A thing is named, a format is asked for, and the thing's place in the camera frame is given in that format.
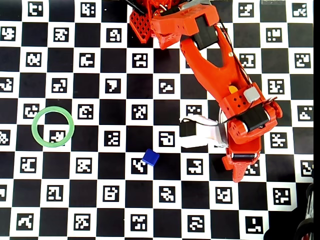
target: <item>yellow part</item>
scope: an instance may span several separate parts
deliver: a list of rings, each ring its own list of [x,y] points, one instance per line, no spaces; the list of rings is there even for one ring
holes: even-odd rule
[[[235,86],[229,86],[229,92],[231,93],[231,94],[234,94],[236,91],[238,91],[238,88],[236,88]]]

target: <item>white square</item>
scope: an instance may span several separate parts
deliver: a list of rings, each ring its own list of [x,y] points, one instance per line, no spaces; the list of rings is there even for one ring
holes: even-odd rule
[[[105,131],[113,132],[113,137],[106,135],[107,138],[113,138],[113,142],[106,139]],[[98,152],[99,153],[125,153],[126,152],[126,126],[125,125],[99,125],[98,133]]]
[[[209,154],[183,152],[181,159],[181,180],[182,181],[209,181]]]
[[[75,222],[75,215],[83,216],[84,221]],[[81,227],[90,227],[90,230],[81,230]],[[68,208],[68,237],[95,237],[97,229],[97,208],[95,207],[69,207]]]
[[[0,179],[0,208],[11,208],[12,207],[12,199],[14,193],[14,180],[13,179]]]
[[[204,232],[188,232],[188,216],[204,216]],[[210,209],[182,209],[181,228],[183,239],[210,239],[211,238],[211,214]]]
[[[313,47],[289,47],[289,73],[290,74],[314,74],[314,48]],[[305,62],[297,62],[295,56],[303,55]],[[310,64],[310,68],[300,68]]]
[[[181,209],[182,208],[181,181],[154,180],[152,184],[153,184],[153,208],[154,209]],[[173,194],[169,188],[168,189],[163,188],[164,190],[162,192],[163,194],[160,194],[160,187],[174,187],[175,194]]]
[[[33,214],[33,224],[27,222],[20,224],[28,224],[32,230],[17,230],[17,216],[18,214]],[[10,220],[10,237],[38,237],[40,226],[40,207],[12,207]]]
[[[46,99],[72,99],[74,74],[72,72],[48,72],[46,74]]]
[[[126,73],[100,73],[100,99],[126,99]]]
[[[0,71],[0,99],[17,99],[19,86],[19,72]]]
[[[260,23],[260,0],[234,0],[232,3],[233,23]]]
[[[72,180],[97,180],[98,157],[98,152],[71,151],[69,178]]]
[[[98,179],[96,187],[96,207],[102,209],[124,209],[126,196],[126,180]]]
[[[19,98],[16,123],[19,125],[31,125],[38,112],[45,107],[45,98]],[[44,125],[45,117],[42,116],[37,124]]]
[[[156,153],[180,153],[179,126],[153,126],[153,150]]]
[[[247,74],[262,73],[261,48],[234,48],[234,53],[239,61],[243,59],[243,61],[246,62],[246,64],[242,64],[242,66]]]
[[[291,100],[290,74],[263,73],[261,80],[265,99],[277,97],[276,100]]]
[[[287,148],[271,148],[271,137],[275,138],[276,133],[286,133]],[[271,131],[264,135],[264,152],[265,154],[294,154],[294,134],[291,126],[275,126]]]
[[[146,215],[146,231],[131,231],[132,215]],[[135,219],[136,227],[143,228],[139,219]],[[124,236],[126,238],[152,238],[154,236],[154,210],[152,208],[125,208],[124,209]]]
[[[21,47],[22,22],[21,21],[0,21],[1,47]]]
[[[127,23],[102,22],[100,47],[103,49],[126,49],[128,40],[127,33]]]
[[[312,178],[312,166],[307,164],[306,161],[313,161],[314,156],[311,154],[295,154],[294,155],[294,172],[295,172],[295,181],[297,183],[313,183],[314,179]],[[303,164],[303,161],[305,161],[306,170],[301,171],[301,165]]]
[[[150,180],[154,179],[154,167],[142,161],[144,152],[125,153],[125,179]]]
[[[75,98],[72,100],[72,116],[75,125],[99,125],[99,99]]]
[[[0,124],[0,139],[0,152],[15,152],[17,140],[17,125]]]
[[[48,143],[60,142],[62,139],[66,137],[69,132],[69,125],[65,124],[45,124],[43,126],[43,140]],[[55,133],[54,138],[57,139],[50,139],[50,131],[58,131]],[[58,147],[43,147],[44,152],[63,152],[69,153],[71,152],[71,139],[65,143],[63,146]]]
[[[153,74],[153,99],[179,100],[180,93],[181,88],[179,73]]]
[[[74,48],[74,52],[73,52],[73,72],[74,73],[99,74],[100,64],[101,64],[101,48],[99,47],[75,47]]]
[[[291,205],[277,205],[274,204],[274,189],[276,188],[285,188],[289,189],[288,195],[290,196]],[[269,211],[281,211],[281,212],[291,212],[297,208],[297,189],[295,182],[271,182],[268,181],[266,183],[266,194],[267,194],[267,202],[268,202],[268,210]],[[287,200],[286,196],[278,196],[279,199],[275,201]]]
[[[282,42],[276,42],[276,37],[280,36]],[[289,47],[288,24],[286,22],[261,22],[260,42],[262,49],[287,49]]]
[[[88,3],[93,3],[95,6],[88,6]],[[102,2],[100,0],[77,0],[74,1],[74,4],[74,21],[76,23],[101,23]]]
[[[306,6],[300,12],[293,13],[293,3],[303,4]],[[314,23],[314,10],[313,10],[314,1],[309,0],[291,0],[286,1],[286,21],[288,23],[304,23],[304,24],[313,24]]]
[[[154,49],[153,48],[127,48],[126,49],[127,74],[153,74]]]
[[[314,121],[301,121],[303,119],[311,119],[307,112],[298,112],[298,106],[308,106],[303,110],[312,110],[314,112],[313,100],[291,100],[292,126],[296,128],[313,128]]]
[[[43,161],[42,151],[16,151],[14,154],[13,178],[42,179]]]
[[[258,233],[247,233],[246,231],[246,217],[262,217],[262,228],[263,232]],[[269,229],[269,213],[268,211],[258,210],[239,210],[239,229],[240,238],[248,240],[261,240],[264,238],[264,234]]]
[[[32,23],[46,23],[49,22],[49,0],[32,0],[22,1],[22,22],[32,22]]]
[[[209,189],[211,210],[239,210],[238,183],[233,181],[210,181]]]
[[[255,168],[259,167],[260,173],[255,171]],[[249,165],[245,171],[241,182],[266,182],[267,170],[266,170],[266,155],[260,154],[258,161],[252,165]]]
[[[22,46],[20,48],[20,72],[21,73],[46,73],[47,65],[48,65],[48,48],[47,47]]]
[[[69,207],[69,179],[42,179],[41,180],[41,208],[68,208]]]
[[[125,118],[127,126],[153,126],[154,100],[130,99],[130,101],[126,101]]]
[[[48,23],[48,47],[49,48],[74,48],[75,47],[74,22]]]

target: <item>green ring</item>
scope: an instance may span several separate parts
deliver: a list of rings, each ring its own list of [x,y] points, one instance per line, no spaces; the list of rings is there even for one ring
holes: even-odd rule
[[[39,135],[38,128],[37,128],[40,117],[44,114],[52,113],[52,112],[62,114],[66,118],[69,124],[69,132],[67,133],[67,135],[61,141],[54,142],[54,143],[43,140]],[[67,110],[59,106],[48,106],[42,109],[41,111],[39,111],[37,115],[34,117],[32,126],[31,126],[31,132],[32,132],[32,136],[34,137],[34,139],[38,144],[47,148],[57,148],[66,144],[66,142],[68,142],[71,139],[71,137],[75,132],[75,124],[71,114]]]

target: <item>black object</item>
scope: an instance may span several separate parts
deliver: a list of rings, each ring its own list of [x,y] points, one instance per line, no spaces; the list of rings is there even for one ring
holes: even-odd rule
[[[208,25],[205,15],[197,17],[195,21],[199,32],[193,35],[192,39],[200,51],[218,42],[216,29],[213,25]]]
[[[248,132],[264,126],[269,121],[269,118],[262,104],[258,104],[248,109],[236,118],[245,124]]]

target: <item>blue cube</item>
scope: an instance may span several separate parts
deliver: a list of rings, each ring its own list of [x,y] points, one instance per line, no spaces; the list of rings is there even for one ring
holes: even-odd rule
[[[154,151],[152,151],[151,149],[147,149],[143,158],[142,158],[142,161],[144,161],[145,163],[151,165],[151,166],[154,166],[159,158],[159,153],[156,153]]]

